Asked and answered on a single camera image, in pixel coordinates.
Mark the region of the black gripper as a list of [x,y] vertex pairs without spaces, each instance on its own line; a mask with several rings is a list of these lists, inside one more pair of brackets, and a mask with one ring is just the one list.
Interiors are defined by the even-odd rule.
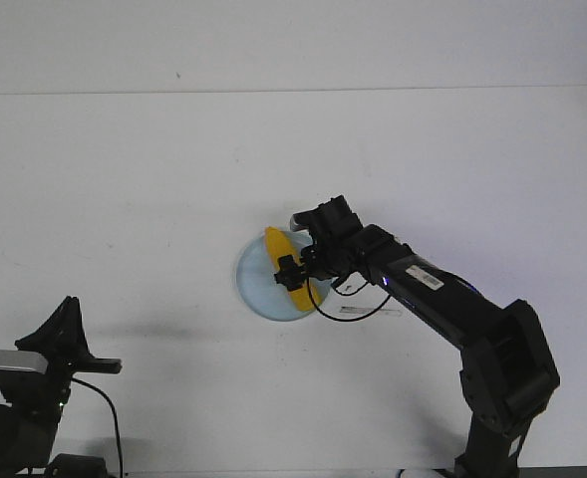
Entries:
[[35,332],[16,340],[14,345],[19,351],[52,355],[71,343],[76,357],[71,360],[74,372],[118,374],[122,371],[119,358],[95,358],[91,354],[77,297],[67,296]]
[[[364,228],[343,195],[331,198],[308,210],[312,213],[309,235],[312,245],[302,251],[302,259],[310,277],[328,280],[348,277],[355,260],[347,242]],[[304,265],[292,254],[280,257],[275,282],[287,290],[301,289],[306,282]]]

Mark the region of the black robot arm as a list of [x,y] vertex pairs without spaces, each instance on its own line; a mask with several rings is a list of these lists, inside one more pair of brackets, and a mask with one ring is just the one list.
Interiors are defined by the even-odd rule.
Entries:
[[290,227],[307,231],[312,242],[299,260],[289,254],[277,259],[277,283],[295,291],[312,278],[341,284],[359,273],[459,350],[471,423],[452,476],[519,476],[531,422],[560,384],[532,307],[523,300],[498,307],[393,234],[363,225],[343,196],[293,214]]
[[89,349],[80,301],[68,296],[12,350],[0,350],[0,477],[107,477],[100,456],[51,454],[78,373],[118,374]]

